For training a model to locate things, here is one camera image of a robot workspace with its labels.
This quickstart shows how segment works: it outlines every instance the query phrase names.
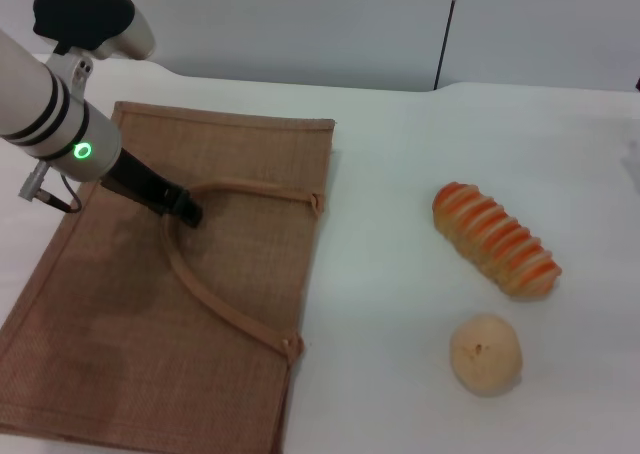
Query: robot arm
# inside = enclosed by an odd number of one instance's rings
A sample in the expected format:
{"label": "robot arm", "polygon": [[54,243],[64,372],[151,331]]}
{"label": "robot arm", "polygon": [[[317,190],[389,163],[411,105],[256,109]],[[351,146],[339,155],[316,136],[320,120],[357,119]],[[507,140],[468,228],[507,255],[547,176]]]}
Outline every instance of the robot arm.
{"label": "robot arm", "polygon": [[34,31],[58,42],[46,64],[0,30],[0,137],[39,161],[20,196],[64,206],[40,187],[51,167],[76,181],[100,180],[196,227],[202,210],[189,192],[124,150],[117,126],[84,100],[90,53],[117,51],[136,59],[151,54],[153,36],[142,15],[129,0],[36,0],[34,12]]}

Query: white tabletop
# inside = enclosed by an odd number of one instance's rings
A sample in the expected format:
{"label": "white tabletop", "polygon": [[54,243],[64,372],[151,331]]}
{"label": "white tabletop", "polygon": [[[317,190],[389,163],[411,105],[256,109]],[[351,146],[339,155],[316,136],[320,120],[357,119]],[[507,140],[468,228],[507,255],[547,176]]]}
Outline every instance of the white tabletop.
{"label": "white tabletop", "polygon": [[[107,115],[128,100],[337,121],[286,453],[637,450],[640,196],[621,159],[640,138],[640,95],[366,91],[109,60],[87,97]],[[16,197],[34,164],[0,145],[0,321],[61,218]],[[430,204],[452,180],[478,184],[554,252],[564,273],[548,300],[510,301],[436,232]],[[449,335],[480,311],[509,320],[524,352],[521,384],[498,398],[471,395],[448,365]],[[104,451],[0,437],[3,453]]]}

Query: toy bread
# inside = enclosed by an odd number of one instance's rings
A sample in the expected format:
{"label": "toy bread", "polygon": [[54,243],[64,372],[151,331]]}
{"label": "toy bread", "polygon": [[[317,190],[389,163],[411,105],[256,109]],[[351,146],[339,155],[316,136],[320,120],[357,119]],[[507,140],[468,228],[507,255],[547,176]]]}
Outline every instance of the toy bread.
{"label": "toy bread", "polygon": [[433,220],[463,257],[511,297],[545,296],[562,273],[540,239],[477,186],[452,182],[440,189]]}

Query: green led light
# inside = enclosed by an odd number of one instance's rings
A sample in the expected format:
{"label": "green led light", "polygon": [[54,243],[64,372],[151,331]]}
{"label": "green led light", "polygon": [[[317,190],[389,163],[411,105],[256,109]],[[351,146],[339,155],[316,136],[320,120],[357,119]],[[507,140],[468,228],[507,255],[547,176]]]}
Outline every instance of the green led light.
{"label": "green led light", "polygon": [[86,159],[91,155],[91,144],[88,142],[76,144],[76,147],[73,149],[73,155],[76,156],[76,159]]}

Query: round bun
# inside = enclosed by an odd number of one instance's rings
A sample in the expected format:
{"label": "round bun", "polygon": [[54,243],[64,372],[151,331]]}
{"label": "round bun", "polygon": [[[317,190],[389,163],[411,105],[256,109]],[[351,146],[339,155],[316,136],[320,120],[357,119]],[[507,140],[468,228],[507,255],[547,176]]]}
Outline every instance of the round bun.
{"label": "round bun", "polygon": [[511,387],[522,370],[516,331],[501,317],[481,314],[451,336],[451,366],[471,391],[492,394]]}

